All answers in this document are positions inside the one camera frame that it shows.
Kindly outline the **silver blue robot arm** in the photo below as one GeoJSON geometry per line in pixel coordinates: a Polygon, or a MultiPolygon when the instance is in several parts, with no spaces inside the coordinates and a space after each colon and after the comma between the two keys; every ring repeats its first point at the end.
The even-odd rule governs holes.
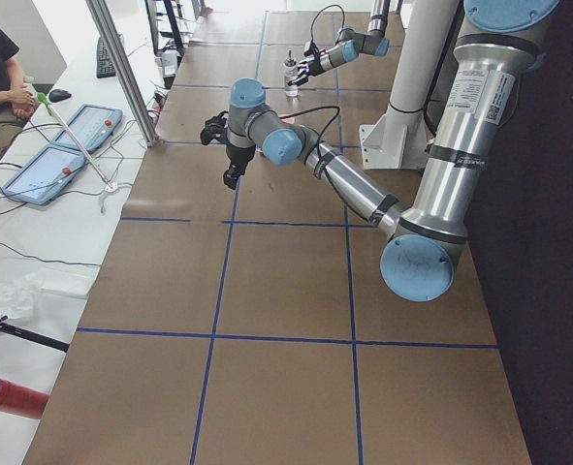
{"type": "Polygon", "coordinates": [[[285,74],[287,86],[301,86],[310,77],[322,75],[346,63],[356,60],[360,54],[385,56],[389,49],[389,40],[385,37],[390,1],[382,0],[373,3],[365,34],[356,32],[352,27],[341,24],[334,45],[330,48],[319,48],[314,42],[313,27],[318,16],[330,8],[338,8],[345,20],[345,12],[340,5],[331,4],[321,9],[310,24],[310,40],[303,50],[304,59],[295,62],[288,56],[284,61],[292,71],[285,74]]]}
{"type": "Polygon", "coordinates": [[[429,301],[452,285],[463,222],[507,101],[536,68],[554,1],[418,1],[407,25],[385,114],[360,129],[354,165],[266,102],[263,85],[236,81],[220,126],[235,187],[256,152],[278,166],[300,161],[342,201],[383,231],[386,285],[429,301]]]}

